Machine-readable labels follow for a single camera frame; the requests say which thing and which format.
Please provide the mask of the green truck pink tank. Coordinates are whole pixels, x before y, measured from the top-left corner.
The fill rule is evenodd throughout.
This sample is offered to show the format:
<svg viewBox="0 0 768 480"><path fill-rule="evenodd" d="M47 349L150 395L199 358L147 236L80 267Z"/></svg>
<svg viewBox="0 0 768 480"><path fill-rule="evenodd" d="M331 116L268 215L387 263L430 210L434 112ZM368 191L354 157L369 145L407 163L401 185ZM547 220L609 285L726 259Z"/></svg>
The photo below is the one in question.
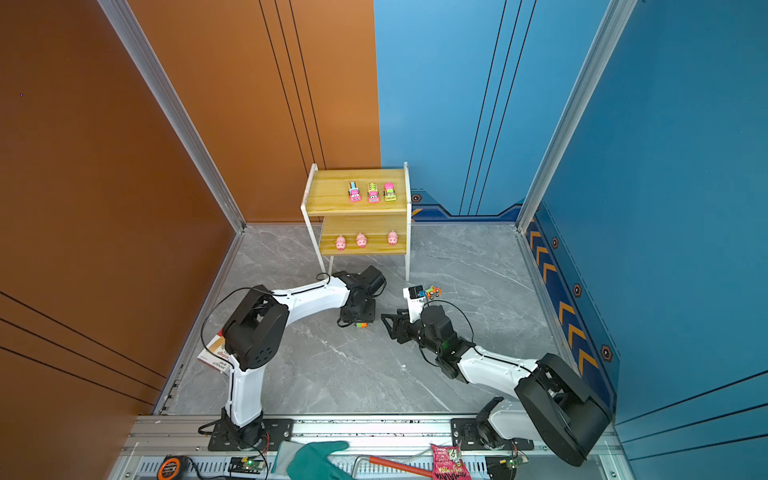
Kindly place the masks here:
<svg viewBox="0 0 768 480"><path fill-rule="evenodd" d="M397 200L396 191L394 188L394 184L391 182L388 182L385 184L384 188L384 199L386 202L394 202Z"/></svg>

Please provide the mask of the pink snack bag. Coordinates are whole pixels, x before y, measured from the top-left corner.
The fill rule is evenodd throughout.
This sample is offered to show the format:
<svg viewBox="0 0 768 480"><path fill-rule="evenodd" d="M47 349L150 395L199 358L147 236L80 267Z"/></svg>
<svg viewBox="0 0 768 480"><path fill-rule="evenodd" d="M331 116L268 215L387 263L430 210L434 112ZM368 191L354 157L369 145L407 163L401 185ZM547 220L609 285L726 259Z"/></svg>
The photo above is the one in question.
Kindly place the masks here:
<svg viewBox="0 0 768 480"><path fill-rule="evenodd" d="M470 480L471 475L463 461L461 449L457 446L431 445L433 480Z"/></svg>

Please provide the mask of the small board right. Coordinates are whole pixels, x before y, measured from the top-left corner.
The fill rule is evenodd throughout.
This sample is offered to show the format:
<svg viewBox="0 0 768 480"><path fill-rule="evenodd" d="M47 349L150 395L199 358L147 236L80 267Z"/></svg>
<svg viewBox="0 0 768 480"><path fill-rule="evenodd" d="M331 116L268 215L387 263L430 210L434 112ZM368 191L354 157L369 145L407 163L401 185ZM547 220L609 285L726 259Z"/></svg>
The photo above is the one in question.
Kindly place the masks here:
<svg viewBox="0 0 768 480"><path fill-rule="evenodd" d="M529 458L522 451L515 451L510 457L506 459L506 465L508 469L515 470L522 465L529 462Z"/></svg>

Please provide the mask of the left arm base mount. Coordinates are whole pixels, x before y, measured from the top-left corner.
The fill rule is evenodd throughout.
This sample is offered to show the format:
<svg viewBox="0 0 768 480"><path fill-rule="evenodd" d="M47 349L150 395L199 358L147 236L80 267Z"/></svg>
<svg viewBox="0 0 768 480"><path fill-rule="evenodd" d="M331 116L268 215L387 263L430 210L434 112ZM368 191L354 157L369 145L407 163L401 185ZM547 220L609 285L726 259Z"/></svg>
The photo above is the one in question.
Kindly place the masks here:
<svg viewBox="0 0 768 480"><path fill-rule="evenodd" d="M257 418L244 427L222 417L213 423L209 451L276 452L292 437L294 421L289 418Z"/></svg>

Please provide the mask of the red white cardboard box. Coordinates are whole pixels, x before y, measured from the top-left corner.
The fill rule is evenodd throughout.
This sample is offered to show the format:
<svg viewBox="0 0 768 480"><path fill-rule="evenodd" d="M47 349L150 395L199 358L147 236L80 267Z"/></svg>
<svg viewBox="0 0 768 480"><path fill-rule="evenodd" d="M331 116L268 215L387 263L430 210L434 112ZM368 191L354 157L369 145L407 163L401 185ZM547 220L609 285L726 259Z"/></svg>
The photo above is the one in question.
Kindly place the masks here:
<svg viewBox="0 0 768 480"><path fill-rule="evenodd" d="M229 354L225 350L225 339L220 333L206 344L197 355L197 359L221 373L227 374L232 369Z"/></svg>

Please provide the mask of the green rubber glove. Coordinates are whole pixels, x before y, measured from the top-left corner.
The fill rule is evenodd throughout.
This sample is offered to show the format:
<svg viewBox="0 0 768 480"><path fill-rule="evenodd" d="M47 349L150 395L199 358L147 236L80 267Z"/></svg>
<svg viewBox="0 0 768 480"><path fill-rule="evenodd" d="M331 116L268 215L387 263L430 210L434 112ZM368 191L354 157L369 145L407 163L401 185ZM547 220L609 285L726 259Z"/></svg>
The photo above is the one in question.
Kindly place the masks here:
<svg viewBox="0 0 768 480"><path fill-rule="evenodd" d="M277 452L272 474L287 475L290 479L337 479L352 480L353 477L334 465L331 454L349 447L346 441L326 441L300 444L283 442Z"/></svg>

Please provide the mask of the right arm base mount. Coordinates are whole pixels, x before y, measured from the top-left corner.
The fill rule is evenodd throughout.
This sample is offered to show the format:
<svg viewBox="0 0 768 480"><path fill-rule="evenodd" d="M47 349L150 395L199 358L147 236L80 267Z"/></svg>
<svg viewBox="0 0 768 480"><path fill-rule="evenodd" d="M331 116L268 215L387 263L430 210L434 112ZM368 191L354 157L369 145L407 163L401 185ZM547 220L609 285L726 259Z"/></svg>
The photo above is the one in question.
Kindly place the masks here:
<svg viewBox="0 0 768 480"><path fill-rule="evenodd" d="M535 448L530 439L501 438L491 429L488 422L478 422L476 418L452 418L450 427L452 445L460 447L463 451L532 451Z"/></svg>

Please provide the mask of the green orange toy truck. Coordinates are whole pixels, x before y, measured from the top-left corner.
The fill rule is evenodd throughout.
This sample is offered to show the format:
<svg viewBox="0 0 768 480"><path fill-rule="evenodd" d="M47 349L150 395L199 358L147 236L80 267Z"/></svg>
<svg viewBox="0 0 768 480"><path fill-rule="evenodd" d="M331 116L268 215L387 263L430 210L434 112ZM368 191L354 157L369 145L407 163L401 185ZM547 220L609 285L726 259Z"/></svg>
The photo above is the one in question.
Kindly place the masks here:
<svg viewBox="0 0 768 480"><path fill-rule="evenodd" d="M429 300L436 299L442 294L442 290L439 287L430 287L426 290L426 296Z"/></svg>

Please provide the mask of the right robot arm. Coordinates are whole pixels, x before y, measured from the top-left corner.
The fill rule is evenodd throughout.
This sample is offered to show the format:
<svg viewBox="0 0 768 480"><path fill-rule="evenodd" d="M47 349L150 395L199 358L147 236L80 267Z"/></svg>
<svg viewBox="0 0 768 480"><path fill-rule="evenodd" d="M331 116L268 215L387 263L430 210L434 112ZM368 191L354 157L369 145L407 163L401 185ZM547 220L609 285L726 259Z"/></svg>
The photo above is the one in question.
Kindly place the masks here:
<svg viewBox="0 0 768 480"><path fill-rule="evenodd" d="M448 378L499 393L475 417L487 449L515 438L541 441L578 467L613 421L605 402L556 354L531 360L491 352L459 335L441 306L425 307L417 320L406 309L381 320L391 339L432 353L430 364Z"/></svg>

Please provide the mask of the yellow wooden two-tier shelf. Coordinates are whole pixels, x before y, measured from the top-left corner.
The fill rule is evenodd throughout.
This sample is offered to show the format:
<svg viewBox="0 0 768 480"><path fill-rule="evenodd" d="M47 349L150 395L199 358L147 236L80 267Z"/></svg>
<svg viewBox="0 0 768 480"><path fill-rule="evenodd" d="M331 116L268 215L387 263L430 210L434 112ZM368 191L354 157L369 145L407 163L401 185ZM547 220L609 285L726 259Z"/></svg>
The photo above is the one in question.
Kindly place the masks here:
<svg viewBox="0 0 768 480"><path fill-rule="evenodd" d="M349 199L349 183L352 181L360 190L360 202L352 203ZM368 184L371 182L378 186L379 203L368 202ZM384 199L388 182L394 184L397 195L394 202ZM300 210L322 272L331 272L334 260L339 256L395 255L404 258L404 279L410 279L413 207L408 164L396 169L347 170L321 170L314 164L309 171ZM399 236L395 246L387 242L391 230ZM356 244L359 233L367 237L365 248ZM344 251L335 247L339 235L347 241Z"/></svg>

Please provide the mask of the pink green toy car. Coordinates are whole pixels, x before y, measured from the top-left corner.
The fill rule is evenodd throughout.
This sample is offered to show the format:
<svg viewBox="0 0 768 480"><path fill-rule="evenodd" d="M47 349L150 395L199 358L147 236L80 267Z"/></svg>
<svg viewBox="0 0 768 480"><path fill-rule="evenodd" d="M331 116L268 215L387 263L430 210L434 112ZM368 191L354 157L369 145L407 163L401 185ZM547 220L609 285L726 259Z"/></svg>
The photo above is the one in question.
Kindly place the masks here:
<svg viewBox="0 0 768 480"><path fill-rule="evenodd" d="M368 202L369 203L380 202L379 189L376 183L371 182L368 184Z"/></svg>

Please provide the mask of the pink grey toy truck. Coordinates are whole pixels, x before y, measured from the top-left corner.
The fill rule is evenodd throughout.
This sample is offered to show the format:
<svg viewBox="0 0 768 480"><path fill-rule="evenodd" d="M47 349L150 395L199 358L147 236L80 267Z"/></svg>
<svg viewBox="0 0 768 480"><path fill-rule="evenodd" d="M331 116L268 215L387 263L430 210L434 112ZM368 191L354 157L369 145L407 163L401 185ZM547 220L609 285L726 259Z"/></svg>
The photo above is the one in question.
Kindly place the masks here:
<svg viewBox="0 0 768 480"><path fill-rule="evenodd" d="M349 199L352 203L360 202L362 199L360 190L354 181L349 183L348 194L349 194Z"/></svg>

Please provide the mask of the green circuit board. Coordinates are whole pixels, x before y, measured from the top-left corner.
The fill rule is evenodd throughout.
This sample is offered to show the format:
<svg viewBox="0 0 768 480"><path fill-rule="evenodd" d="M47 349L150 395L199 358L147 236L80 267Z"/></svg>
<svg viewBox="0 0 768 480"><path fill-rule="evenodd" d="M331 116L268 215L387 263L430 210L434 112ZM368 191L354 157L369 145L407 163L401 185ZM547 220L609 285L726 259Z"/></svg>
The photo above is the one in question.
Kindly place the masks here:
<svg viewBox="0 0 768 480"><path fill-rule="evenodd" d="M255 456L231 457L228 472L235 476L258 476L267 472L267 463Z"/></svg>

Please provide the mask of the orange tape measure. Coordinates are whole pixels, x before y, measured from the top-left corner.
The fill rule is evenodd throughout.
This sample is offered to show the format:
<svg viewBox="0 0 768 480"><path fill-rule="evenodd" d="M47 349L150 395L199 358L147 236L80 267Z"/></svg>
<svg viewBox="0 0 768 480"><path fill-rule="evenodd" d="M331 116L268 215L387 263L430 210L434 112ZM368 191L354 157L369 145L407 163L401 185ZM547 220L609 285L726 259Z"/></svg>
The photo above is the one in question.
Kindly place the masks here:
<svg viewBox="0 0 768 480"><path fill-rule="evenodd" d="M185 472L185 459L179 456L166 457L156 472L157 480L174 480Z"/></svg>

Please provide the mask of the aluminium rail frame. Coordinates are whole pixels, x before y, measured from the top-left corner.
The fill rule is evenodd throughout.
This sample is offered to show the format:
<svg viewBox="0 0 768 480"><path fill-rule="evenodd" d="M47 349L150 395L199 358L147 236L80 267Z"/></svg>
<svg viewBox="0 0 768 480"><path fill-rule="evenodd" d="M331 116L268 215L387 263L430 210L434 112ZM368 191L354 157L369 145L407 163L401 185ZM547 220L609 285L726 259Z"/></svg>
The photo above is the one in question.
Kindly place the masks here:
<svg viewBox="0 0 768 480"><path fill-rule="evenodd" d="M450 420L475 418L472 414L324 414L282 415L294 421L288 441L306 444L346 441L349 447L331 454L337 467L351 473L359 456L376 456L430 470L433 467L431 445L453 446ZM279 479L272 474L277 452L209 451L212 416L140 416L136 419L117 460L109 473L111 479L154 479L168 456L188 458L192 465L182 479ZM533 441L532 451L522 451L529 462L515 469L518 479L631 479L634 473L614 429L608 428L591 450L587 460L572 467L558 458L541 441ZM504 460L515 451L462 451L466 467L474 479L489 478L493 461ZM267 472L258 476L230 475L231 457L255 456L267 463ZM365 461L356 479L409 479L411 474L369 464Z"/></svg>

